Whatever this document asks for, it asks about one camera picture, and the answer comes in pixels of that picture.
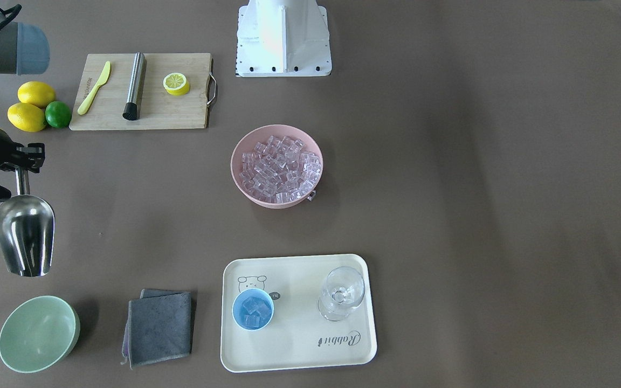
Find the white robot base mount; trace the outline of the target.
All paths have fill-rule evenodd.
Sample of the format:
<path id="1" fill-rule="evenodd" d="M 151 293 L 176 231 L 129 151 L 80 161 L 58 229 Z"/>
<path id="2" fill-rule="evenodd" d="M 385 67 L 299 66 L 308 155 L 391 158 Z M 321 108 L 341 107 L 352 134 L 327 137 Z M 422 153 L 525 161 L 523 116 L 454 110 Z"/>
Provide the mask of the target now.
<path id="1" fill-rule="evenodd" d="M 331 74 L 327 10 L 316 1 L 249 1 L 237 15 L 237 77 Z"/>

